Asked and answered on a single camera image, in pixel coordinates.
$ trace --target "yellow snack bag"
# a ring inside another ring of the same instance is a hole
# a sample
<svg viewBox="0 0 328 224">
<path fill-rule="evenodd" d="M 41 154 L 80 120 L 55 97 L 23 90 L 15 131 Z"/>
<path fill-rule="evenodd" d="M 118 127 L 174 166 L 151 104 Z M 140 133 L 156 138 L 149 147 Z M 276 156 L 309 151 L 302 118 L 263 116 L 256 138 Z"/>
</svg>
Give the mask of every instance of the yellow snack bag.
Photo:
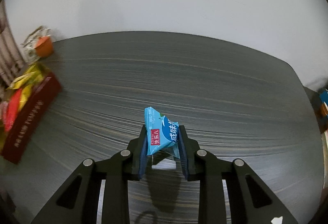
<svg viewBox="0 0 328 224">
<path fill-rule="evenodd" d="M 30 72 L 37 72 L 38 74 L 45 76 L 46 74 L 49 73 L 49 69 L 46 68 L 44 65 L 42 65 L 39 62 L 33 63 L 25 72 L 26 73 L 30 73 Z"/>
<path fill-rule="evenodd" d="M 26 84 L 29 80 L 37 76 L 37 72 L 30 72 L 27 74 L 24 74 L 20 77 L 17 77 L 11 85 L 8 87 L 8 89 L 19 89 L 21 88 L 24 84 Z"/>
<path fill-rule="evenodd" d="M 33 84 L 39 84 L 40 82 L 42 82 L 44 79 L 44 76 L 42 74 L 38 74 L 34 79 L 33 79 Z"/>
<path fill-rule="evenodd" d="M 25 106 L 28 98 L 30 97 L 32 90 L 33 90 L 33 86 L 34 84 L 28 84 L 26 85 L 23 90 L 22 90 L 22 95 L 19 99 L 19 107 L 18 107 L 18 111 L 21 111 L 21 109 L 23 108 L 23 106 Z"/>
</svg>

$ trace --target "blue snack package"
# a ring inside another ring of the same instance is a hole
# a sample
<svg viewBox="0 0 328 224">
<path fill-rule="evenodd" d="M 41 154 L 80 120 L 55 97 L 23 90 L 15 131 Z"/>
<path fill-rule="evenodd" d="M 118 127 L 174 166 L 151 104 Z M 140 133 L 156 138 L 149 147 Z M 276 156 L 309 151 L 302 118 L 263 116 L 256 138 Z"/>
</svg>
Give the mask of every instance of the blue snack package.
<svg viewBox="0 0 328 224">
<path fill-rule="evenodd" d="M 166 152 L 180 158 L 177 144 L 179 133 L 177 122 L 169 121 L 165 115 L 149 107 L 145 108 L 145 124 L 148 138 L 147 155 L 153 155 L 159 150 L 172 147 Z"/>
</svg>

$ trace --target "white label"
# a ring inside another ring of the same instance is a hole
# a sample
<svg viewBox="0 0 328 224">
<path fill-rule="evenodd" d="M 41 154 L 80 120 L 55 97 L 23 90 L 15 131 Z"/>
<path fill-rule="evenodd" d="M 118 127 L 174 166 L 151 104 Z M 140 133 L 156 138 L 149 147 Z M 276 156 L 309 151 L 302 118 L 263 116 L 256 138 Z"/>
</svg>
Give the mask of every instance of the white label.
<svg viewBox="0 0 328 224">
<path fill-rule="evenodd" d="M 282 224 L 282 216 L 281 217 L 275 217 L 273 220 L 271 220 L 272 224 Z"/>
</svg>

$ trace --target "red snack bag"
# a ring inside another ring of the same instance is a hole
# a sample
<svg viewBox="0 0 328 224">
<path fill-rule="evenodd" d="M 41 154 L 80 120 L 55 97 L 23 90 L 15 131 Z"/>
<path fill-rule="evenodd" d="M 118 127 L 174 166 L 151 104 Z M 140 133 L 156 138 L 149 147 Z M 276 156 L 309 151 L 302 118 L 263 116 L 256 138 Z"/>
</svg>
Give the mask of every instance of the red snack bag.
<svg viewBox="0 0 328 224">
<path fill-rule="evenodd" d="M 8 109 L 6 114 L 6 123 L 5 123 L 5 131 L 8 132 L 12 128 L 15 119 L 18 113 L 19 101 L 22 95 L 22 88 L 18 89 L 13 96 L 10 98 L 8 103 Z"/>
</svg>

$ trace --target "orange cup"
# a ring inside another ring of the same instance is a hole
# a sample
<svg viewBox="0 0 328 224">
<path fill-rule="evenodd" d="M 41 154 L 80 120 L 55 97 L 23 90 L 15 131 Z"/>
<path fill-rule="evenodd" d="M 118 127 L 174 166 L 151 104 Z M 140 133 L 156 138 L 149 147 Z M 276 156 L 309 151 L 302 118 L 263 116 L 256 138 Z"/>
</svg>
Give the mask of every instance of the orange cup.
<svg viewBox="0 0 328 224">
<path fill-rule="evenodd" d="M 39 57 L 48 57 L 54 52 L 50 36 L 41 37 L 34 46 Z"/>
</svg>

